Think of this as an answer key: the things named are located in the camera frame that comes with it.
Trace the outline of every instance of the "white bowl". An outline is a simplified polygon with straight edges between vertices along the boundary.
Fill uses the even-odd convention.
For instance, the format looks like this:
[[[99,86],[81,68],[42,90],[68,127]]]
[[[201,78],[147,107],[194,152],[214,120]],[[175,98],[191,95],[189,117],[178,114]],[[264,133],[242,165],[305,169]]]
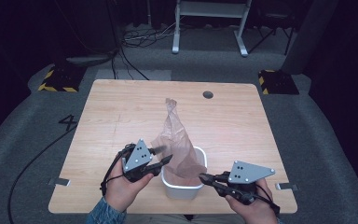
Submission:
[[[207,167],[207,160],[206,160],[206,154],[200,147],[194,147],[197,161]],[[197,196],[197,193],[202,188],[203,184],[200,184],[198,186],[189,187],[189,186],[176,186],[169,184],[165,178],[164,178],[164,167],[161,169],[161,178],[162,182],[165,186],[165,193],[169,198],[172,199],[185,199],[185,200],[191,200],[194,199]]]

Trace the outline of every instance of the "human hand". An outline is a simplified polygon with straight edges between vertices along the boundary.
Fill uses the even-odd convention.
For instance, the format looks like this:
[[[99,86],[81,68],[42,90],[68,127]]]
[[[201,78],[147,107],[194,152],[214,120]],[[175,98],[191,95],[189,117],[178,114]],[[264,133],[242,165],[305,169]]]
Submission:
[[[268,196],[272,200],[272,192],[267,186],[266,179],[259,179],[256,181],[256,184],[263,188]],[[257,194],[267,198],[266,193],[257,188]],[[227,195],[226,200],[228,201],[229,206],[234,212],[239,214],[246,224],[276,224],[278,220],[275,216],[274,211],[269,207],[268,203],[265,203],[261,200],[255,200],[253,203],[249,205],[244,205],[238,202],[235,198]]]
[[[121,160],[118,160],[108,178],[123,175]],[[114,209],[124,212],[135,200],[136,195],[153,178],[153,174],[145,175],[142,179],[132,183],[125,176],[107,182],[105,200]]]

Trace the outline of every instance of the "gray carpet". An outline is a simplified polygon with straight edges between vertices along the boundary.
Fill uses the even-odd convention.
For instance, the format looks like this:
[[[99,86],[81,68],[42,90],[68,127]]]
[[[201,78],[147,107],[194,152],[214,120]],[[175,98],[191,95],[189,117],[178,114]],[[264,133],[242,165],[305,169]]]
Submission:
[[[260,91],[257,73],[282,66],[287,39],[278,32],[242,58],[232,31],[232,27],[186,30],[176,55],[171,52],[172,36],[147,48],[125,49],[125,55],[150,79],[253,83]],[[255,30],[244,33],[246,46],[259,38]],[[131,78],[119,56],[115,66],[119,77]],[[38,91],[49,68],[41,68],[30,79],[32,94],[0,127],[0,223],[8,223],[7,198],[16,176],[35,155],[65,133],[66,125],[58,121],[68,115],[79,120],[95,78],[113,76],[111,64],[105,63],[88,68],[79,92]],[[131,67],[130,73],[136,74]],[[299,95],[260,92],[288,177],[300,188],[295,191],[298,211],[282,215],[282,220],[358,223],[358,179],[328,120],[308,96],[310,80],[304,75],[293,78]],[[23,174],[11,203],[15,223],[84,223],[86,214],[54,215],[48,211],[54,187],[47,182],[60,174],[73,136],[71,132],[48,148]]]

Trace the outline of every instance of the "dark wall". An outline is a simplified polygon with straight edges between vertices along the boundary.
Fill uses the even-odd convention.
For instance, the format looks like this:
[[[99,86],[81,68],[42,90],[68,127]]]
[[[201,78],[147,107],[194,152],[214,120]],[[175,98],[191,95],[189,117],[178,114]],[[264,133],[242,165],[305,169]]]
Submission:
[[[109,2],[0,0],[0,125],[30,94],[28,80],[37,71],[117,47],[117,13]]]
[[[358,176],[358,1],[339,1],[304,74]]]

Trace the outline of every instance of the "denim sleeve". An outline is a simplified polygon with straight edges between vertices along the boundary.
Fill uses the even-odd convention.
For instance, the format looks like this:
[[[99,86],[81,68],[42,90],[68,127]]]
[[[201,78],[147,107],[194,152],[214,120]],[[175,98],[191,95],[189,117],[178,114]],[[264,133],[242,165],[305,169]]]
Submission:
[[[284,222],[282,222],[278,217],[277,219],[278,219],[278,224],[284,224]]]
[[[104,223],[124,223],[126,219],[126,212],[118,212],[111,207],[104,197],[95,205],[94,209],[87,215],[86,224],[104,224]]]

